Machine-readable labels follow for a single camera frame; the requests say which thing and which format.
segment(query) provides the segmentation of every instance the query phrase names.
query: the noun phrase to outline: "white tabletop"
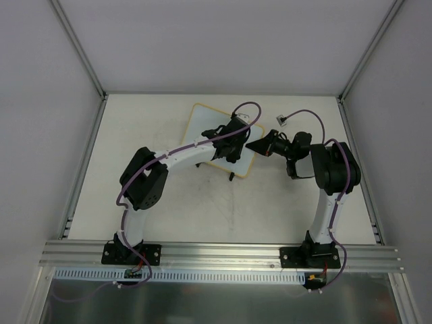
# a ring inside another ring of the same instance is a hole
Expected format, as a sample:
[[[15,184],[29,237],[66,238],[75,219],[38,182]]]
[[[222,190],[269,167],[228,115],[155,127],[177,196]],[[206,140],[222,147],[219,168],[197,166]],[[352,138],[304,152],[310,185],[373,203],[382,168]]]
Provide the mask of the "white tabletop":
[[[110,240],[118,230],[122,208],[115,205],[119,177],[143,146],[153,151],[178,146],[192,106],[203,103],[231,113],[244,101],[263,108],[259,124],[265,134],[279,129],[275,117],[299,109],[320,115],[326,137],[347,141],[333,97],[111,94],[107,101],[69,239]],[[242,108],[253,118],[256,107]],[[321,127],[300,113],[284,129],[289,139],[299,131],[321,141]],[[301,243],[315,216],[319,189],[314,179],[292,180],[286,161],[257,155],[247,178],[195,166],[169,175],[161,200],[151,209],[144,239],[166,242]],[[375,244],[360,186],[348,197],[336,238],[344,244]]]

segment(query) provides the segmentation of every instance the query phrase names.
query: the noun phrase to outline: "gray wall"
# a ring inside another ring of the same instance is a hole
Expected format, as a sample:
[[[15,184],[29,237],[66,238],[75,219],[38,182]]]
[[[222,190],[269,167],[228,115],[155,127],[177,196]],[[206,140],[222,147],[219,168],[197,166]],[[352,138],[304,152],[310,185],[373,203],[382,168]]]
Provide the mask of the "gray wall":
[[[105,90],[338,95],[393,0],[60,0]]]
[[[432,317],[432,1],[406,1],[347,109],[388,244]]]
[[[48,1],[0,1],[0,322],[15,323],[99,105]]]

